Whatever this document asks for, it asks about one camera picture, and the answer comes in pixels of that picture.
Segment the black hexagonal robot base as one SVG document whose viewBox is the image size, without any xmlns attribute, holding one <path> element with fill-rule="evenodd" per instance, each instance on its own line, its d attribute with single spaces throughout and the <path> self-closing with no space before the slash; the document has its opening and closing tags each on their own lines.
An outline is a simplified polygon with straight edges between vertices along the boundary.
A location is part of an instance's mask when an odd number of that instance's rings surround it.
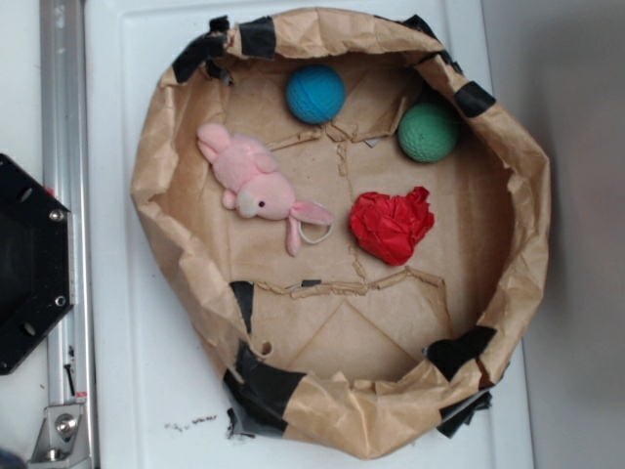
<svg viewBox="0 0 625 469">
<path fill-rule="evenodd" d="M 72 307 L 69 211 L 1 155 L 1 374 L 14 372 Z"/>
</svg>

